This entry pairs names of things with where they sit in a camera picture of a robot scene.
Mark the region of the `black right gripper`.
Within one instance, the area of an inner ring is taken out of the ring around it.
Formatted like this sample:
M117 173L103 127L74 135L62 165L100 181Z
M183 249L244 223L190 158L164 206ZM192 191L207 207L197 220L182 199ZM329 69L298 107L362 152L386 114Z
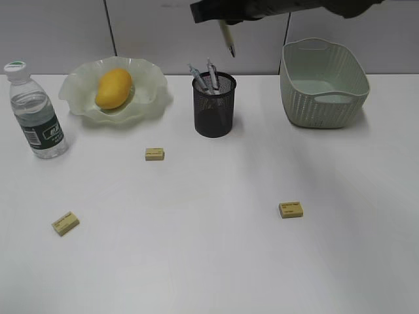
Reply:
M379 0L203 0L190 4L195 23L223 20L228 25L267 16L324 8L343 18L355 18Z

